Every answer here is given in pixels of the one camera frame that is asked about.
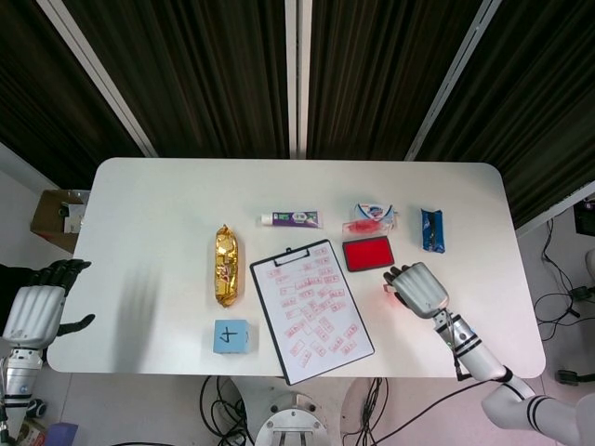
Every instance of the soap box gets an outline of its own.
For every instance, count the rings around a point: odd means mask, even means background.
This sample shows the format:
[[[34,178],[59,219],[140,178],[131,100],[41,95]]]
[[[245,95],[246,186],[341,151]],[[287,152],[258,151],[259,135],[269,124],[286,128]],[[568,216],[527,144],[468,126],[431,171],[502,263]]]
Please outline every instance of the soap box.
[[[395,212],[392,204],[357,203],[353,209],[354,220],[375,220],[389,223],[394,228]]]
[[[249,350],[248,321],[216,320],[213,351],[215,353],[247,353]]]

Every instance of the gray floor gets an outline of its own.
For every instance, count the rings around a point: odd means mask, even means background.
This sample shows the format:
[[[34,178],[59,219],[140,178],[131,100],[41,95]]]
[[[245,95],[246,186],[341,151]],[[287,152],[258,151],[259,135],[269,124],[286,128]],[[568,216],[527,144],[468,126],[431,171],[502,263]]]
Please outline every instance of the gray floor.
[[[595,247],[595,238],[574,234],[572,213],[559,216],[556,225],[550,255],[567,270],[576,285],[592,285],[583,258],[589,248]],[[546,235],[545,228],[539,228],[519,240],[534,300],[544,293],[556,292],[559,286],[540,260]],[[561,309],[563,302],[559,299],[552,299],[540,308],[544,318]],[[579,311],[583,316],[595,316],[595,305],[583,304]],[[561,367],[580,373],[595,372],[593,346],[588,341],[593,339],[594,329],[595,323],[588,322],[561,327],[556,336],[545,343],[548,366],[541,377],[530,381],[535,392],[576,402],[595,391],[595,385],[566,387],[552,379],[554,371]],[[80,426],[76,446],[134,440],[178,446],[216,444],[217,440],[206,431],[197,410],[203,379],[201,376],[59,374],[45,368],[35,393],[49,403],[46,423],[62,420]],[[466,384],[460,385],[451,379],[391,379],[388,408],[377,426],[376,437],[389,433],[430,403]],[[367,386],[368,381],[360,379],[350,389],[343,405],[342,429],[346,432],[359,427],[359,412]],[[385,444],[556,444],[533,432],[505,431],[493,426],[483,414],[480,401],[494,386],[486,384],[446,401]],[[353,444],[352,439],[346,444]]]

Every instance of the clipboard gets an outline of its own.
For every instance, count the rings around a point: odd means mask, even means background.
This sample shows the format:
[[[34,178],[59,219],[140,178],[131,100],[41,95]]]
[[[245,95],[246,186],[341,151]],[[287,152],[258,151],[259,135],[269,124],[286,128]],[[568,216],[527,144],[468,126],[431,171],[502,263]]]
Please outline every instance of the clipboard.
[[[289,386],[374,354],[330,241],[288,248],[250,271]]]

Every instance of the black curtain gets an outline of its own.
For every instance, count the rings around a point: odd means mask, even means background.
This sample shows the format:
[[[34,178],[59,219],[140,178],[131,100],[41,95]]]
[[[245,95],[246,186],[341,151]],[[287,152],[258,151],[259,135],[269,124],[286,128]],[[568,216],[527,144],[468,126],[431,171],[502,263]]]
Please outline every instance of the black curtain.
[[[287,158],[281,0],[67,0],[166,157]]]
[[[0,2],[0,141],[62,188],[90,188],[113,156],[140,156],[33,1]]]
[[[480,0],[316,0],[310,158],[402,160]]]
[[[595,2],[503,2],[417,156],[497,167],[518,227],[595,180]]]

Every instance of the toothpaste tube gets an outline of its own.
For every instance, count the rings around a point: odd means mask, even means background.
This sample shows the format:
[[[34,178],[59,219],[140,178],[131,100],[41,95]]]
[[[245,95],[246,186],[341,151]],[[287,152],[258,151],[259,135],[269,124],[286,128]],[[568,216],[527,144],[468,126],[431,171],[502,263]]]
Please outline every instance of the toothpaste tube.
[[[323,220],[318,211],[305,212],[273,212],[260,216],[263,226],[290,226],[293,228],[315,228],[323,226]]]

